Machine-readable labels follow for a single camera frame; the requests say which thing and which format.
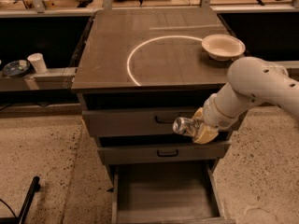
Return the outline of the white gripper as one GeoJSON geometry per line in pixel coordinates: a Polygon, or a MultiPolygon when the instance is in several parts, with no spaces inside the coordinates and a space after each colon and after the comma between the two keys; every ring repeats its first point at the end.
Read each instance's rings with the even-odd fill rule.
{"type": "Polygon", "coordinates": [[[227,130],[235,122],[236,118],[230,118],[220,112],[216,106],[217,94],[213,93],[192,116],[192,120],[204,121],[196,130],[193,142],[196,144],[207,144],[213,141],[219,134],[218,130],[227,130]]]}

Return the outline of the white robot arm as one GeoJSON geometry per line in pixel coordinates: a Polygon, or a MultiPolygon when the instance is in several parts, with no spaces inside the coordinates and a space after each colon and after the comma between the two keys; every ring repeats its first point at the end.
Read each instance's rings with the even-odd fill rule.
{"type": "Polygon", "coordinates": [[[290,78],[282,65],[254,57],[240,58],[229,67],[227,79],[193,115],[193,119],[200,121],[194,143],[214,140],[219,131],[235,124],[241,114],[264,102],[299,119],[299,82],[290,78]]]}

